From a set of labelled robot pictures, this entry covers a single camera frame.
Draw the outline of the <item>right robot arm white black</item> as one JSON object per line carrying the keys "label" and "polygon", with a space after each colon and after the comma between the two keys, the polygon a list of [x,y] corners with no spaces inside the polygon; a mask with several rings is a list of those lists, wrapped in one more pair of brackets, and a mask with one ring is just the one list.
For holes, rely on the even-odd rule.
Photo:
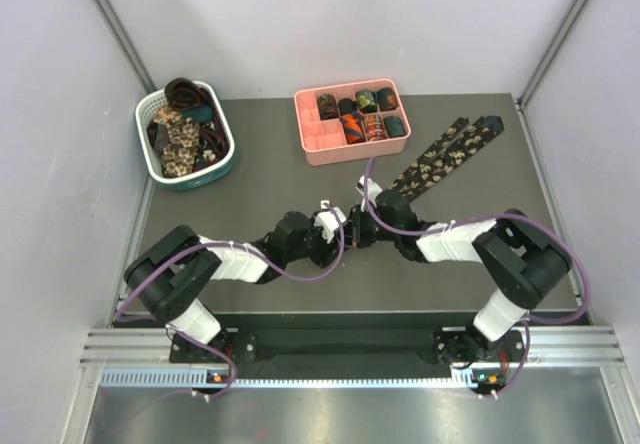
{"label": "right robot arm white black", "polygon": [[356,185],[363,201],[350,211],[352,245],[391,242],[407,260],[418,263],[471,262],[485,267],[497,289],[452,344],[441,348],[456,361],[487,360],[504,336],[536,309],[569,273],[569,254],[518,210],[507,217],[474,223],[432,223],[418,219],[409,200],[396,189]]}

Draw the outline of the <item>black gold floral tie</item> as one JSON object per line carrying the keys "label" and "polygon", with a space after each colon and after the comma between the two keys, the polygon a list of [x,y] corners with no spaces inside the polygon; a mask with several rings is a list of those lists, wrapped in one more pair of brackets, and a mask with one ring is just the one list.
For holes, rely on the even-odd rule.
{"label": "black gold floral tie", "polygon": [[460,117],[389,186],[414,201],[468,162],[504,131],[499,116]]}

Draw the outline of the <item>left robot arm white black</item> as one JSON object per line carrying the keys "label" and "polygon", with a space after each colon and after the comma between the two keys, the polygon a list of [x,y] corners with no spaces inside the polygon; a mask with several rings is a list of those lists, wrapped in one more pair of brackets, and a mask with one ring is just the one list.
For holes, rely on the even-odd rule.
{"label": "left robot arm white black", "polygon": [[227,338],[213,314],[199,301],[211,280],[271,282],[292,262],[309,259],[335,267],[345,247],[347,218],[323,204],[311,217],[290,211],[274,230],[250,243],[214,241],[180,225],[166,234],[124,272],[129,297],[116,313],[124,322],[126,306],[139,299],[158,324],[192,338],[192,348],[205,360],[226,351]]}

